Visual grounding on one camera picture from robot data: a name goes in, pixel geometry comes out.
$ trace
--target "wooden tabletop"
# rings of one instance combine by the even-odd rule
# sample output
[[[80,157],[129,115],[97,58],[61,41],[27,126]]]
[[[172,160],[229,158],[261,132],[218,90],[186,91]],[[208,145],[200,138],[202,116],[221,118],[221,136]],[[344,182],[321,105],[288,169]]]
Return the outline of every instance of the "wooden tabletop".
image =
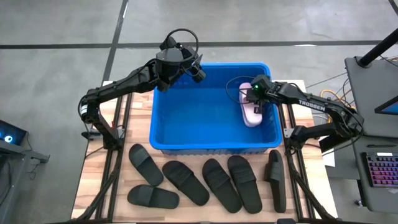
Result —
[[[305,85],[302,80],[289,80],[296,83],[303,91]],[[287,209],[285,213],[276,213],[273,207],[273,199],[271,188],[268,182],[262,180],[264,167],[268,163],[269,149],[265,154],[243,155],[245,157],[257,178],[257,186],[262,200],[262,211],[257,214],[249,214],[242,208],[238,213],[230,214],[210,192],[208,186],[203,180],[201,169],[209,158],[215,158],[224,170],[227,170],[227,160],[230,155],[208,155],[208,156],[168,156],[161,151],[155,150],[149,144],[150,116],[152,114],[152,98],[153,92],[144,94],[135,93],[129,115],[129,125],[126,131],[126,143],[124,146],[124,155],[121,166],[121,173],[118,184],[118,192],[114,210],[114,222],[274,222],[278,218],[294,218],[296,219],[294,200],[290,185],[290,177],[287,168],[286,159],[284,158],[285,167],[285,183],[287,195]],[[113,119],[116,100],[111,100],[101,104],[101,113],[109,122]],[[297,125],[313,126],[311,110],[303,106],[293,105],[294,115]],[[138,171],[131,165],[128,153],[130,147],[135,144],[142,144],[152,156],[155,163],[161,169],[162,166],[172,160],[177,160],[186,164],[202,184],[209,190],[210,199],[205,206],[199,207],[191,202],[187,196],[178,191],[166,178],[159,186],[160,188],[176,192],[180,196],[180,204],[176,209],[167,210],[160,208],[147,208],[132,205],[127,201],[128,192],[139,184],[147,184]],[[308,143],[318,144],[316,140],[310,140]],[[88,147],[87,153],[94,151],[102,146],[102,140],[92,141]],[[276,150],[283,155],[283,143]],[[305,161],[305,168],[308,175],[308,181],[311,191],[315,194],[319,202],[333,216],[337,217],[335,203],[331,194],[331,189],[326,174],[326,169],[322,160],[322,154],[316,147],[305,146],[302,149]],[[72,218],[81,215],[86,207],[94,199],[101,185],[101,178],[104,169],[106,151],[100,150],[86,159],[81,173],[80,184],[72,211]],[[300,199],[305,217],[308,217],[307,208],[305,206],[305,197],[300,190]],[[110,190],[105,200],[104,217],[108,210],[108,199]]]

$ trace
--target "rgb keyboard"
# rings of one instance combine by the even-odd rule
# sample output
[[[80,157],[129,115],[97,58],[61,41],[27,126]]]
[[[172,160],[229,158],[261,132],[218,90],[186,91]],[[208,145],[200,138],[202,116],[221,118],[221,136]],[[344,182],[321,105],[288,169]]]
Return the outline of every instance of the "rgb keyboard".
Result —
[[[398,187],[398,153],[363,153],[372,187]]]

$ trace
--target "concrete floor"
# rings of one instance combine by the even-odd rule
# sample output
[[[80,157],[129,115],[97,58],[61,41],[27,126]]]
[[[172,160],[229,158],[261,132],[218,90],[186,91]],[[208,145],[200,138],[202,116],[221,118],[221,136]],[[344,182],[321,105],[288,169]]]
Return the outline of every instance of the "concrete floor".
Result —
[[[0,0],[0,45],[109,44],[121,5],[122,0]],[[192,29],[202,42],[381,40],[397,24],[388,0],[131,0],[119,42],[160,42],[179,27]],[[193,40],[185,34],[175,37]],[[303,79],[311,85],[345,72],[346,57],[371,48],[230,46],[201,48],[200,53],[203,62],[263,62],[273,79]],[[157,52],[117,49],[110,80],[125,77]],[[0,119],[30,131],[34,150],[51,154],[35,180],[26,178],[13,223],[70,217],[86,150],[76,106],[87,89],[100,85],[108,54],[109,49],[0,50]],[[384,54],[393,55],[398,55],[397,46]],[[345,80],[343,75],[307,91],[336,91]],[[355,182],[330,183],[340,218],[398,223],[396,215],[356,208]]]

